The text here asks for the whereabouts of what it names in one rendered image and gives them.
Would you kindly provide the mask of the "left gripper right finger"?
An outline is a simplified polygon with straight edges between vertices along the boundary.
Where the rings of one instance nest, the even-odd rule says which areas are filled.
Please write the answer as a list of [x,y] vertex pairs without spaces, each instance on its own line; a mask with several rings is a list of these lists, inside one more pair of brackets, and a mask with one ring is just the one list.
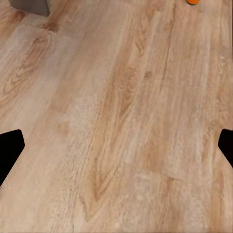
[[219,136],[218,146],[233,167],[233,131],[223,129]]

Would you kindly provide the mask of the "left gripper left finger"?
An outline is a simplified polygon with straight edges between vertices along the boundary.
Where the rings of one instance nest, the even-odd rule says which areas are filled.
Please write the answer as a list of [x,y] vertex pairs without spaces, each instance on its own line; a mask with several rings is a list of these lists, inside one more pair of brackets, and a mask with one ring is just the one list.
[[20,129],[0,134],[0,186],[25,148]]

